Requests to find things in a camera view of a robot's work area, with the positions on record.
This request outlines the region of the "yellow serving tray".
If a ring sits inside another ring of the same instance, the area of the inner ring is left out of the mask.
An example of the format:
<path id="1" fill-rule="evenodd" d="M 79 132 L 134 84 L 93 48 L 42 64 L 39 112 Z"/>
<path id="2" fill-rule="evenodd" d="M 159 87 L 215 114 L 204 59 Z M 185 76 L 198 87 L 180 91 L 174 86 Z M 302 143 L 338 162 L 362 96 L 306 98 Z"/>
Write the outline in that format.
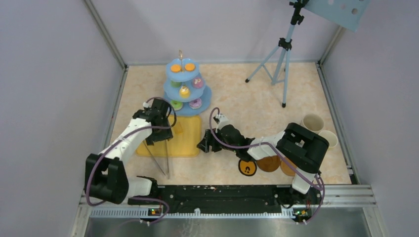
<path id="1" fill-rule="evenodd" d="M 190 158 L 196 157 L 200 150 L 197 144 L 201 140 L 202 119 L 200 116 L 177 117 L 177 123 L 183 128 L 183 133 L 175 134 L 172 128 L 173 138 L 168 140 L 169 157 Z M 165 142 L 160 141 L 152 146 L 148 146 L 149 150 L 155 157 L 166 157 Z M 135 151 L 135 154 L 141 157 L 149 157 L 144 144 L 141 144 Z"/>

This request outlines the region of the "purple donut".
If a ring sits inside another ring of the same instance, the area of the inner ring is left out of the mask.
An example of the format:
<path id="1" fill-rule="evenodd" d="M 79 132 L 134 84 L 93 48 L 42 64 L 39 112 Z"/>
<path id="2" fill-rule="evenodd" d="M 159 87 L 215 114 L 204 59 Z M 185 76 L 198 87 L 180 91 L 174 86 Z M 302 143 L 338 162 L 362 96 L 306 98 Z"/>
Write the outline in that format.
<path id="1" fill-rule="evenodd" d="M 203 102 L 201 98 L 197 98 L 189 102 L 189 107 L 191 109 L 199 109 L 202 106 Z"/>

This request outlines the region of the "green glazed donut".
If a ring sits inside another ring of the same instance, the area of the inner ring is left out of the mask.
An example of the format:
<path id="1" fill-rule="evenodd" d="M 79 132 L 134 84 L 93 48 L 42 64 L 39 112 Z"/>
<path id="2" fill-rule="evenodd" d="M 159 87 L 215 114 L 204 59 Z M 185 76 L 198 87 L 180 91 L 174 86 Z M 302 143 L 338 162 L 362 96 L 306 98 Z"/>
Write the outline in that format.
<path id="1" fill-rule="evenodd" d="M 180 102 L 180 101 L 171 100 L 170 104 L 175 111 L 179 111 L 183 108 L 183 102 Z"/>

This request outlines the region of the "yellow cupcake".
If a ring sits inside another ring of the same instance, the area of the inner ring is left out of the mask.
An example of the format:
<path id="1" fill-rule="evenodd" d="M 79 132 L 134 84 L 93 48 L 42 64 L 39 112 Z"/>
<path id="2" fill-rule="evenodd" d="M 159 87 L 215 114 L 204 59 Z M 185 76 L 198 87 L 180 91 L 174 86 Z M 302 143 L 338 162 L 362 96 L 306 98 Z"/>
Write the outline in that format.
<path id="1" fill-rule="evenodd" d="M 189 87 L 187 87 L 186 85 L 182 85 L 180 87 L 180 89 L 179 89 L 179 96 L 181 98 L 188 98 L 188 97 L 190 97 L 190 94 L 191 94 L 191 92 L 190 92 Z"/>

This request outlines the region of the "green cupcake with topping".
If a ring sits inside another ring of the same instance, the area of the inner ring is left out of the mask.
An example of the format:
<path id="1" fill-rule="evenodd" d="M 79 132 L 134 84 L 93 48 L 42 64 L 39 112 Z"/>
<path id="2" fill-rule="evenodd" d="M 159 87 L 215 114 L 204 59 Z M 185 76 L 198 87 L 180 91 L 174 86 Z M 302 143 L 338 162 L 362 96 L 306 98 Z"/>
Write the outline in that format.
<path id="1" fill-rule="evenodd" d="M 181 85 L 182 85 L 182 83 L 181 82 L 176 82 L 176 81 L 170 81 L 170 85 L 172 86 L 172 87 L 174 87 L 174 88 L 177 88 L 177 87 L 181 87 Z"/>

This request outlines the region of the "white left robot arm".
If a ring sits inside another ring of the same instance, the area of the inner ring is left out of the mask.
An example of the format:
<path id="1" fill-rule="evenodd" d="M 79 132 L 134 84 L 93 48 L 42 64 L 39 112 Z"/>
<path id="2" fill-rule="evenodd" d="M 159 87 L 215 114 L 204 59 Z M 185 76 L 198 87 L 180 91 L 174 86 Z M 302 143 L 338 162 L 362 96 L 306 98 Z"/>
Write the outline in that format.
<path id="1" fill-rule="evenodd" d="M 171 129 L 175 123 L 170 123 L 168 117 L 174 109 L 162 97 L 147 100 L 143 107 L 134 113 L 128 126 L 110 146 L 86 158 L 84 192 L 88 205 L 95 206 L 91 198 L 99 199 L 98 204 L 120 204 L 131 197 L 153 204 L 158 199 L 152 179 L 128 178 L 125 166 L 142 143 L 152 146 L 173 138 Z"/>

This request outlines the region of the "black and yellow round coaster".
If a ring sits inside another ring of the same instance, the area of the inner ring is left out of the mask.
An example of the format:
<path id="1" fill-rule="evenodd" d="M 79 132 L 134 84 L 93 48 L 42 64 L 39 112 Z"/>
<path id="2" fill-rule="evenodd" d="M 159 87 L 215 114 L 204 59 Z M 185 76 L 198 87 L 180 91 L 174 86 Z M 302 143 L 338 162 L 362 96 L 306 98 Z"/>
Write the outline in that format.
<path id="1" fill-rule="evenodd" d="M 254 176 L 257 172 L 257 165 L 255 161 L 244 161 L 239 160 L 238 162 L 238 170 L 244 176 Z"/>

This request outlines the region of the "blue three-tier cake stand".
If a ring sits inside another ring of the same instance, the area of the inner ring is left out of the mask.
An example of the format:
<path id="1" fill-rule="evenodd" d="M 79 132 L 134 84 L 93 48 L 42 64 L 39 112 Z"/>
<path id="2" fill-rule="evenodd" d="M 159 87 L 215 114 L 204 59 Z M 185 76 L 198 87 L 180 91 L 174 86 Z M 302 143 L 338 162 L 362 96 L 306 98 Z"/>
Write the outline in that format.
<path id="1" fill-rule="evenodd" d="M 182 50 L 178 57 L 166 65 L 164 98 L 181 117 L 192 117 L 209 108 L 212 91 L 200 72 L 200 65 L 184 56 Z"/>

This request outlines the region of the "dark brown wooden saucer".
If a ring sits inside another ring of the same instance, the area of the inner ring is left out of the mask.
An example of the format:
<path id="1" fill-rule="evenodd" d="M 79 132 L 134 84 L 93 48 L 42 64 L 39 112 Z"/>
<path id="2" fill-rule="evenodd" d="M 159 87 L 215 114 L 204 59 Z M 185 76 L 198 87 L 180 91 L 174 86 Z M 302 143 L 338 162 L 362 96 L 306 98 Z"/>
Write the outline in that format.
<path id="1" fill-rule="evenodd" d="M 274 172 L 281 165 L 281 159 L 278 156 L 264 157 L 256 161 L 259 169 L 264 172 Z"/>

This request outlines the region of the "light brown wooden coaster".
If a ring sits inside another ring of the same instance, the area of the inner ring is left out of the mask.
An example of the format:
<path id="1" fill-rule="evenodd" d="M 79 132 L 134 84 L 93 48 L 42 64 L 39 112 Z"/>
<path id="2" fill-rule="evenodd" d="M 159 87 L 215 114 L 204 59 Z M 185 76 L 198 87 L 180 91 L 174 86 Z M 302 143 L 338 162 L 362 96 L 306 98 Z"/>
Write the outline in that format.
<path id="1" fill-rule="evenodd" d="M 285 157 L 285 160 L 294 168 L 296 169 L 297 166 L 291 162 L 287 157 Z M 284 161 L 281 162 L 281 170 L 282 172 L 287 176 L 295 176 L 295 171 L 292 170 Z"/>

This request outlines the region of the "light blue tripod stand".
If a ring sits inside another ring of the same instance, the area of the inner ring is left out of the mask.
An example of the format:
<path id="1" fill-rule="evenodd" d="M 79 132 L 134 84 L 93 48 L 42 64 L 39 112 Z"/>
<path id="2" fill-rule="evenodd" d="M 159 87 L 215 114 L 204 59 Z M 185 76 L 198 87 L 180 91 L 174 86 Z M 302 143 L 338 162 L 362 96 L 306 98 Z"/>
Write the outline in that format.
<path id="1" fill-rule="evenodd" d="M 276 85 L 278 83 L 283 83 L 283 98 L 282 98 L 282 108 L 285 108 L 287 105 L 287 89 L 288 89 L 288 77 L 289 77 L 289 65 L 290 65 L 290 56 L 292 50 L 292 35 L 296 25 L 300 25 L 304 16 L 301 15 L 301 10 L 309 3 L 309 0 L 291 0 L 289 5 L 293 7 L 293 14 L 290 20 L 290 27 L 288 29 L 287 35 L 285 38 L 279 38 L 277 46 L 265 57 L 264 60 L 257 66 L 257 68 L 245 79 L 245 83 L 250 82 L 250 80 L 255 76 L 255 74 L 264 69 L 266 74 L 271 79 L 271 84 Z M 281 54 L 277 62 L 276 69 L 274 74 L 271 74 L 267 67 L 266 63 L 272 56 L 281 49 Z"/>

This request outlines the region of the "cream cup rear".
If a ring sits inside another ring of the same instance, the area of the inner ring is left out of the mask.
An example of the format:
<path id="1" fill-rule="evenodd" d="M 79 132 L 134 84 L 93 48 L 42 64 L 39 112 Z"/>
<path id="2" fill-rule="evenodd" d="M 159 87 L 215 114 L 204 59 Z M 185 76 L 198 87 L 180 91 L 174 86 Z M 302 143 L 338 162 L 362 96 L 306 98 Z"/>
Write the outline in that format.
<path id="1" fill-rule="evenodd" d="M 323 130 L 325 123 L 317 114 L 306 114 L 302 118 L 300 125 L 314 133 L 319 133 Z"/>

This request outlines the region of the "cream cup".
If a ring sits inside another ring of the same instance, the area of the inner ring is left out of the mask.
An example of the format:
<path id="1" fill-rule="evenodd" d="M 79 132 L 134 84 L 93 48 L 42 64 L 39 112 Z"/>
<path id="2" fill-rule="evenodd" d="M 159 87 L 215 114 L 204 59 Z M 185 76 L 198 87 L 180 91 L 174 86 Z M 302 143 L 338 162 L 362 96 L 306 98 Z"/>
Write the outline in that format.
<path id="1" fill-rule="evenodd" d="M 306 114 L 302 118 L 300 125 L 314 133 L 319 133 L 323 130 L 325 123 L 317 114 Z"/>
<path id="2" fill-rule="evenodd" d="M 329 130 L 323 130 L 319 133 L 320 136 L 325 138 L 329 143 L 329 148 L 334 148 L 338 145 L 338 137 L 335 133 Z"/>

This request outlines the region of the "light blue perforated panel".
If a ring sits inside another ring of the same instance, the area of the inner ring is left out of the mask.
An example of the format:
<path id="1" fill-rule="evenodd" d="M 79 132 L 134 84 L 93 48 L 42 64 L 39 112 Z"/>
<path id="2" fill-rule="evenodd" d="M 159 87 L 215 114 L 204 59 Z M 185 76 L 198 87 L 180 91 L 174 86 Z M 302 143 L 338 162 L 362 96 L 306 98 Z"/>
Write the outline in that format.
<path id="1" fill-rule="evenodd" d="M 370 0 L 309 0 L 304 9 L 356 32 Z"/>

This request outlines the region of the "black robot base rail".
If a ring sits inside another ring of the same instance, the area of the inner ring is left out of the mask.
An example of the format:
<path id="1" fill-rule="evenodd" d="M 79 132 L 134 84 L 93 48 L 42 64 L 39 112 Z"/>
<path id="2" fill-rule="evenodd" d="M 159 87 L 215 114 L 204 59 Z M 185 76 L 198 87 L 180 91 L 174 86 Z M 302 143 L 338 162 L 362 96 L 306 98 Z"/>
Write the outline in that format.
<path id="1" fill-rule="evenodd" d="M 291 185 L 153 185 L 145 197 L 163 200 L 173 207 L 192 201 L 261 201 L 268 205 L 308 205 L 319 204 L 321 196 L 321 192 L 315 188 L 302 194 Z"/>

